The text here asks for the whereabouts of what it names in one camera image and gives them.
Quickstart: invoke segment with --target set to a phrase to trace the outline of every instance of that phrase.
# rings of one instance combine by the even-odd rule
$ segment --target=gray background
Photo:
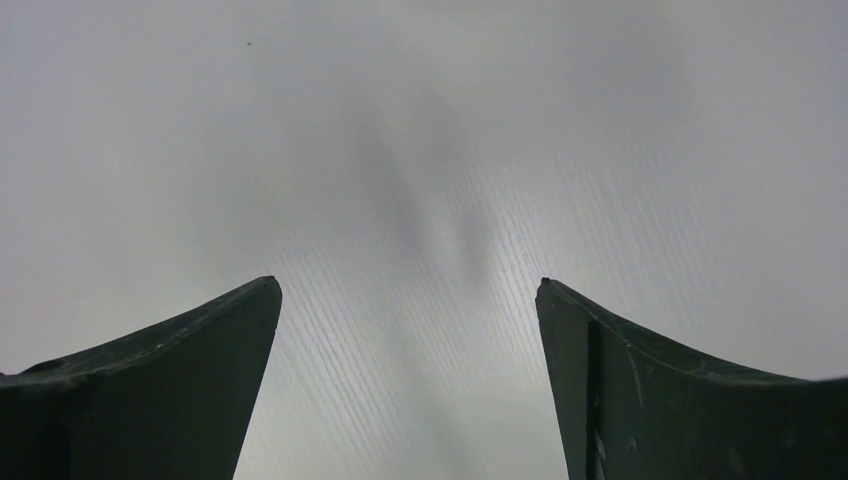
[[[844,0],[0,0],[0,35],[0,370],[274,274],[238,479],[564,478],[543,275],[848,374]]]

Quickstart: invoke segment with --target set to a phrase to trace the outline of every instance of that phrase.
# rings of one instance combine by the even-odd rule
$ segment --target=white surface
[[[274,274],[238,479],[563,478],[543,275],[848,374],[842,0],[2,0],[0,34],[0,370]]]

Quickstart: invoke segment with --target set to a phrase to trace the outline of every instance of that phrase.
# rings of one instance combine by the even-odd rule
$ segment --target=gray surface
[[[542,275],[848,373],[844,1],[136,4],[0,1],[0,370],[271,273],[237,478],[463,480],[565,475]]]

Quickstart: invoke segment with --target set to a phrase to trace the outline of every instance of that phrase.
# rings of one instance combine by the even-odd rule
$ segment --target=black object
[[[0,376],[0,479],[232,479],[281,302],[277,281],[259,278]]]
[[[736,365],[547,278],[536,309],[571,480],[848,479],[848,378]]]

